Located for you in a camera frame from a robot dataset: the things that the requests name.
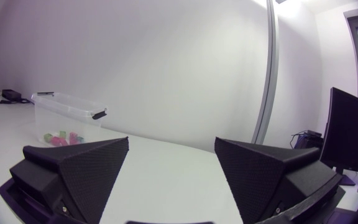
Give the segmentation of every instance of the textured black surface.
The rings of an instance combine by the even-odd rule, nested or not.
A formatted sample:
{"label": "textured black surface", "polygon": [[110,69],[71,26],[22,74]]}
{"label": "textured black surface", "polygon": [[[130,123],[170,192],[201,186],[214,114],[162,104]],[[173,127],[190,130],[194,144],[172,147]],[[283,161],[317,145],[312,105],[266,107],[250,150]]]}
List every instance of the textured black surface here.
{"label": "textured black surface", "polygon": [[26,159],[57,171],[86,222],[99,223],[128,150],[128,138],[122,138],[54,148],[26,146],[23,152]]}
{"label": "textured black surface", "polygon": [[215,152],[244,223],[257,222],[284,173],[318,159],[318,149],[291,150],[216,138]]}
{"label": "textured black surface", "polygon": [[284,172],[284,163],[218,138],[215,152],[242,221],[255,223],[274,194]]}
{"label": "textured black surface", "polygon": [[89,223],[99,223],[127,152],[123,139],[60,164],[68,191]]}

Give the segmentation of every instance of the black monitor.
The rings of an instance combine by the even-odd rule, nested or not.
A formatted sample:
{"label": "black monitor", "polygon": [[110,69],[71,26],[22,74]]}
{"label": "black monitor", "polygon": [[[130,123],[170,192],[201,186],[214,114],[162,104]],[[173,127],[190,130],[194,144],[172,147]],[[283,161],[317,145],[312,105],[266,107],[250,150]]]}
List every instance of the black monitor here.
{"label": "black monitor", "polygon": [[[331,89],[331,104],[324,135],[321,162],[343,170],[358,172],[358,98],[337,88]],[[346,175],[341,185],[355,185]]]}
{"label": "black monitor", "polygon": [[319,149],[282,149],[227,139],[215,152],[244,224],[321,223],[344,195],[342,176]]}
{"label": "black monitor", "polygon": [[24,223],[99,223],[128,150],[127,138],[26,146],[0,194]]}

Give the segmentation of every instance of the plastic storage box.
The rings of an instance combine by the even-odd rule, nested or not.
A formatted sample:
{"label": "plastic storage box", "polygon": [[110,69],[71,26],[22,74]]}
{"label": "plastic storage box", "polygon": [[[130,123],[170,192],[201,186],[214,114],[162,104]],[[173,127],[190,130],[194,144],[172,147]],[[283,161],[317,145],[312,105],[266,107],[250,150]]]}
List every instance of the plastic storage box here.
{"label": "plastic storage box", "polygon": [[62,93],[34,93],[39,141],[66,146],[92,141],[106,116],[107,106]]}

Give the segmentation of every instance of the container latch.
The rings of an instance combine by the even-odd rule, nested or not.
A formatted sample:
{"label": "container latch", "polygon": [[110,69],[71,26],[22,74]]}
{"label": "container latch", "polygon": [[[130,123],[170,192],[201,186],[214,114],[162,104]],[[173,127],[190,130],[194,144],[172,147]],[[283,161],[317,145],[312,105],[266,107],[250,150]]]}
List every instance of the container latch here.
{"label": "container latch", "polygon": [[106,110],[107,110],[107,109],[104,109],[104,111],[101,111],[101,112],[99,112],[99,113],[94,114],[94,115],[92,116],[92,118],[93,118],[93,119],[99,119],[99,118],[102,118],[102,117],[106,116],[106,115],[107,115],[107,114],[106,114]]}

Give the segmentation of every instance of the black plastic part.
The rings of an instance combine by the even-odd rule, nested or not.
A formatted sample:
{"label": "black plastic part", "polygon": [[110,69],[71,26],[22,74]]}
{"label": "black plastic part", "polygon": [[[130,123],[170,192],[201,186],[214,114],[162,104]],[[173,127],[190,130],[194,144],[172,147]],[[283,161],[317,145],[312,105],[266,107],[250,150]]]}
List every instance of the black plastic part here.
{"label": "black plastic part", "polygon": [[343,175],[343,168],[342,167],[335,168],[335,172],[337,174],[342,175],[342,180],[341,180],[341,183],[339,183],[339,185],[341,185],[341,186],[355,186],[356,185],[356,183],[353,180],[351,180],[348,176]]}
{"label": "black plastic part", "polygon": [[55,92],[39,92],[37,93],[37,96],[45,96],[45,95],[52,95],[54,94]]}
{"label": "black plastic part", "polygon": [[341,186],[355,186],[356,183],[352,179],[350,179],[348,176],[343,175],[339,185],[341,185]]}
{"label": "black plastic part", "polygon": [[68,216],[52,213],[33,198],[24,193],[14,182],[9,179],[0,186],[0,195],[9,205],[12,211],[24,223],[38,224],[85,224]]}
{"label": "black plastic part", "polygon": [[25,159],[11,169],[13,178],[0,194],[26,223],[51,223],[59,214],[80,223],[99,223],[128,150],[128,138],[26,146]]}
{"label": "black plastic part", "polygon": [[102,118],[102,117],[104,117],[104,116],[106,116],[106,115],[107,115],[107,114],[106,114],[106,111],[102,111],[102,112],[99,112],[99,113],[93,115],[92,118],[93,118],[93,119],[99,119],[99,118]]}
{"label": "black plastic part", "polygon": [[[309,199],[302,211],[314,212],[335,194],[341,179],[318,161],[317,148],[282,149],[216,138],[215,152],[245,224],[271,217],[281,202],[289,209]],[[322,195],[313,198],[317,192]]]}

